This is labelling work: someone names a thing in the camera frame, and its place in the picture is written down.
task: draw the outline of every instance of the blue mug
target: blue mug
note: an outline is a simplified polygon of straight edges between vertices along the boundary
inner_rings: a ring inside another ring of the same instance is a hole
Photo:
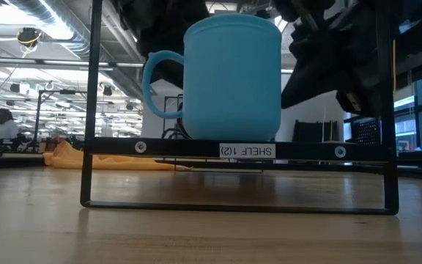
[[[182,118],[192,139],[267,141],[281,121],[281,33],[252,15],[216,15],[192,25],[184,56],[149,54],[143,93],[151,111]],[[159,110],[151,100],[154,67],[165,59],[184,65],[183,109]]]

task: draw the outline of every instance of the black metal shelf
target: black metal shelf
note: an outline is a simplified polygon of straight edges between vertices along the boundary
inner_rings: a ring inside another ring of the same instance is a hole
[[[295,161],[356,161],[382,163],[384,174],[383,208],[325,208],[244,205],[191,205],[138,202],[101,202],[91,200],[92,154],[135,155],[148,157],[217,158],[220,144],[242,142],[213,142],[177,139],[118,139],[95,137],[95,112],[100,53],[102,0],[92,0],[91,44],[86,108],[86,144],[81,178],[81,204],[88,208],[157,209],[157,210],[219,210],[278,213],[352,213],[396,214],[399,210],[399,190],[396,168],[395,123],[393,117],[392,38],[390,35],[390,2],[376,0],[377,56],[379,80],[382,87],[382,145],[345,143],[298,144],[289,142],[249,142],[274,144],[271,158]]]

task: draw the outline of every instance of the shelf label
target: shelf label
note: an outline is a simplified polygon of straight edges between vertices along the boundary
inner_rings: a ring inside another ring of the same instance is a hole
[[[220,158],[276,158],[275,144],[220,143]]]

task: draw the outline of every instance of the mug handle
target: mug handle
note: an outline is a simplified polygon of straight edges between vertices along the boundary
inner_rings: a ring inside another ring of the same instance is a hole
[[[182,111],[176,111],[173,113],[165,113],[157,108],[157,106],[152,102],[151,99],[151,89],[150,82],[152,77],[152,71],[158,65],[159,62],[162,62],[165,59],[170,59],[175,62],[179,62],[183,65],[183,56],[172,51],[158,51],[149,54],[149,59],[147,60],[146,66],[144,67],[143,72],[143,95],[144,100],[146,101],[147,106],[151,111],[158,117],[166,119],[175,119],[181,118],[183,115]]]

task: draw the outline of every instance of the orange fabric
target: orange fabric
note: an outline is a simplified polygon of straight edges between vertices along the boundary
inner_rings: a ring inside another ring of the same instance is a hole
[[[58,144],[53,153],[43,153],[45,165],[57,169],[80,169],[84,153],[68,142]],[[153,158],[133,158],[117,155],[93,155],[93,169],[175,170],[172,164],[157,163]]]

